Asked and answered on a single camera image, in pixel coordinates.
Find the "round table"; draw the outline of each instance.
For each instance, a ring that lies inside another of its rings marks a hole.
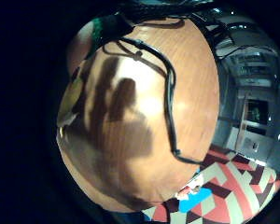
[[[191,21],[167,19],[138,26],[128,37],[158,49],[175,67],[177,148],[183,157],[202,161],[215,131],[219,95],[217,67],[202,33]],[[81,64],[67,87],[57,133],[63,162],[104,209],[133,212],[164,202],[198,168],[172,155],[165,71],[152,54],[111,42]]]

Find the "patterned carpet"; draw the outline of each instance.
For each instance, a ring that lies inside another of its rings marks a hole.
[[[201,168],[203,187],[213,194],[187,213],[175,198],[143,211],[147,219],[174,224],[246,223],[278,191],[280,174],[234,152],[211,146]]]

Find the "black background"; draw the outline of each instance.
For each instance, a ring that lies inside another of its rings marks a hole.
[[[280,48],[280,1],[227,2],[245,11]],[[52,77],[52,69],[81,25],[114,3],[0,1],[0,223],[113,223],[81,192],[75,192],[80,205],[68,194],[71,179],[64,167],[55,167],[60,158],[51,150],[56,144],[49,127],[67,81]],[[280,190],[251,223],[280,223]]]

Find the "blue object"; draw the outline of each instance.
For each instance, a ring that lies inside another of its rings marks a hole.
[[[144,221],[151,221],[151,218],[149,216],[147,216],[146,214],[144,214]]]
[[[212,194],[212,190],[201,188],[197,194],[189,194],[188,200],[179,201],[178,210],[181,213],[187,213],[190,209],[195,207],[198,203]]]

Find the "light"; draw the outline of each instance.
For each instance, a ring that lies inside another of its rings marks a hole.
[[[59,135],[60,135],[61,138],[63,138],[63,127],[61,127],[61,128],[59,129]]]
[[[163,113],[162,100],[156,97],[145,97],[139,100],[139,111],[146,117],[157,117]]]
[[[217,7],[214,8],[213,11],[215,11],[216,13],[220,13],[221,12],[221,10],[219,8],[217,8]]]
[[[136,92],[138,94],[146,94],[155,89],[159,84],[160,75],[144,63],[135,61],[132,58],[125,58],[120,62],[117,75],[113,78],[113,85],[122,78],[130,78],[135,82]]]
[[[255,163],[260,165],[260,166],[265,166],[267,163],[264,161],[259,161],[259,160],[255,160]]]

